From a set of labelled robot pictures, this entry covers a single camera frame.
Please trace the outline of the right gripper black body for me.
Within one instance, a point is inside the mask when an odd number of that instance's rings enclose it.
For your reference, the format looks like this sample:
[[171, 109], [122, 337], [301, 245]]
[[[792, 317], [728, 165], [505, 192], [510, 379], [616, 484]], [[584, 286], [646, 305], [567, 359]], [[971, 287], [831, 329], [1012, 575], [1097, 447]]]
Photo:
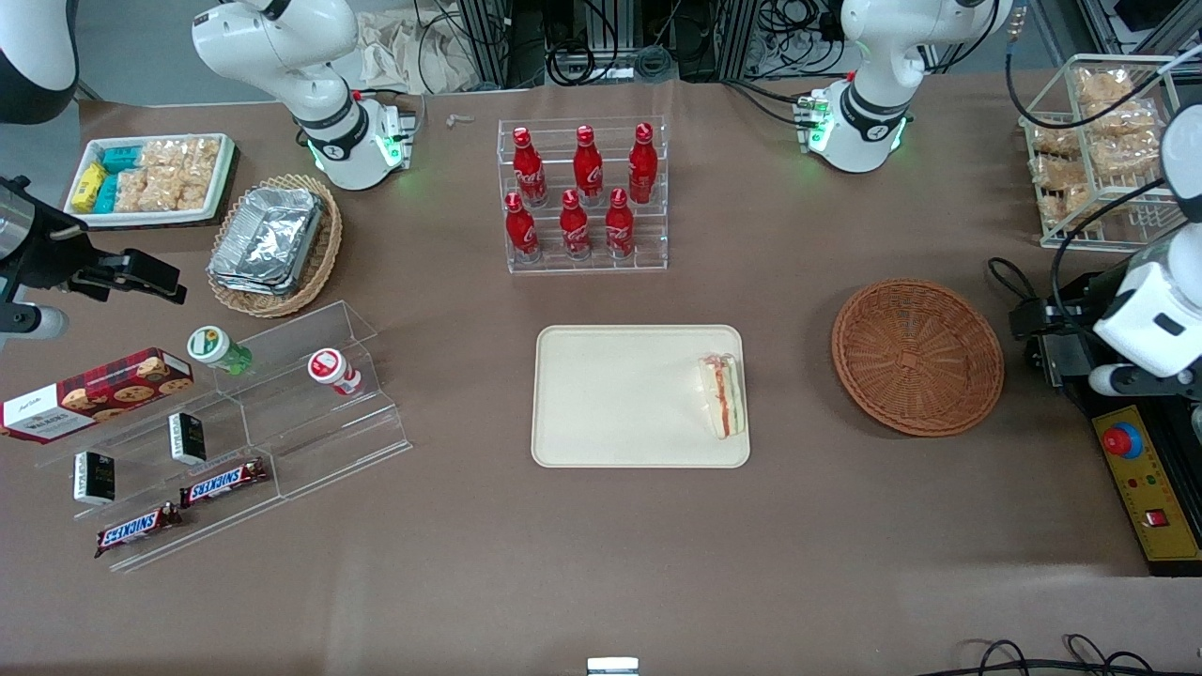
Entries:
[[95, 248], [87, 235], [75, 235], [54, 241], [50, 235], [63, 229], [72, 229], [76, 220], [41, 202], [19, 202], [16, 208], [2, 209], [2, 223], [26, 225], [26, 236], [13, 253], [2, 257], [2, 287], [66, 287], [99, 302], [107, 302], [108, 287], [76, 281], [81, 272], [99, 269], [102, 257], [109, 253]]

